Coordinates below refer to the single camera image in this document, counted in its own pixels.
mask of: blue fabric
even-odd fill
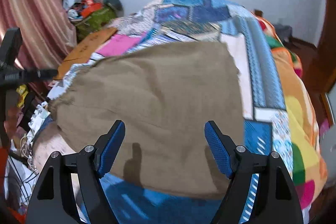
[[[163,0],[163,4],[174,4],[183,6],[199,6],[203,4],[202,0]]]
[[[41,134],[41,132],[48,126],[48,124],[50,124],[53,121],[53,119],[51,118],[51,115],[49,115],[48,117],[46,117],[46,119],[43,121],[40,129],[36,132],[34,138],[33,138],[33,147],[34,144],[36,142],[36,139],[39,137],[39,135]]]
[[[258,181],[259,181],[259,175],[253,174],[250,183],[249,193],[239,223],[244,223],[248,221],[250,218],[252,212],[251,207],[253,207],[254,204],[254,198],[256,194],[256,188],[258,187]]]
[[[272,124],[245,120],[244,127],[246,148],[252,153],[268,155],[272,149]]]
[[[224,21],[219,21],[218,24],[221,25],[221,33],[228,35],[238,35],[238,30],[236,28],[235,22],[232,18]]]
[[[100,183],[120,224],[205,224],[211,222],[221,204],[221,200],[186,198],[143,189],[109,173]],[[81,211],[88,220],[84,204]]]
[[[239,5],[229,0],[211,0],[211,5],[214,8],[223,7],[226,6],[227,4]]]
[[[187,7],[172,6],[157,11],[155,21],[158,23],[172,20],[187,20],[189,9]]]
[[[193,8],[192,21],[194,22],[216,22],[226,20],[228,18],[230,18],[230,13],[227,7],[213,8],[206,6],[196,6]]]
[[[252,41],[258,54],[259,63],[267,64],[267,66],[260,66],[265,90],[266,107],[286,110],[278,71],[275,67],[275,62],[269,50],[266,37],[260,28],[259,22],[255,18],[247,19],[247,25],[249,30],[251,30]]]
[[[235,17],[234,23],[238,32],[241,32],[245,36],[246,40],[246,50],[248,53],[252,85],[253,106],[266,107],[265,91],[260,68],[261,64],[258,61],[258,55],[252,39],[251,30],[249,29],[245,18]]]

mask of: yellow object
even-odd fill
[[[26,85],[20,85],[17,89],[16,92],[19,93],[20,95],[20,100],[17,103],[17,107],[22,107],[25,103],[25,98],[28,94],[28,88]]]

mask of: metal screw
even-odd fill
[[[272,157],[275,158],[275,159],[277,159],[277,158],[280,157],[279,153],[276,152],[276,151],[272,151],[271,155],[272,155]]]
[[[57,158],[59,155],[59,152],[58,151],[54,151],[53,153],[51,153],[51,157],[54,159],[54,158]]]
[[[85,147],[84,149],[86,152],[91,152],[93,150],[93,146],[92,145],[88,145]]]
[[[238,152],[241,152],[241,153],[243,153],[243,152],[246,151],[246,148],[245,148],[244,146],[242,146],[242,145],[238,145],[238,146],[236,147],[236,149],[237,149]]]

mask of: bed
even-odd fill
[[[83,66],[108,56],[174,42],[226,43],[240,72],[245,146],[253,153],[280,153],[307,213],[327,178],[319,151],[319,129],[300,79],[300,59],[281,44],[268,21],[227,0],[155,0],[110,26],[118,28],[117,36],[98,48],[88,64],[73,66],[64,77],[66,85],[71,85]],[[78,152],[70,148],[56,123],[49,124],[34,144],[34,164],[39,171],[54,150]],[[85,218],[76,177],[73,181]],[[257,182],[255,174],[240,223],[249,219]],[[113,174],[105,175],[101,183],[120,223],[157,223],[159,214],[167,223],[206,223],[220,204],[219,199],[141,189]]]

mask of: red object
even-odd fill
[[[16,220],[18,220],[21,224],[25,224],[25,222],[26,222],[26,214],[24,214],[22,216],[17,211],[14,211],[12,208],[8,208],[8,210],[16,218]]]
[[[88,6],[94,5],[94,3],[95,3],[94,0],[84,0],[84,2],[85,2],[86,5],[88,5]]]
[[[90,15],[94,11],[101,9],[102,7],[103,5],[101,3],[94,3],[93,5],[90,5],[88,8],[85,8],[82,11],[81,16],[86,18],[88,15]]]
[[[262,28],[262,30],[266,29],[266,24],[264,22],[262,22],[261,20],[258,20],[260,27]]]
[[[3,194],[3,182],[6,170],[6,163],[8,159],[8,152],[6,149],[0,147],[0,194]]]

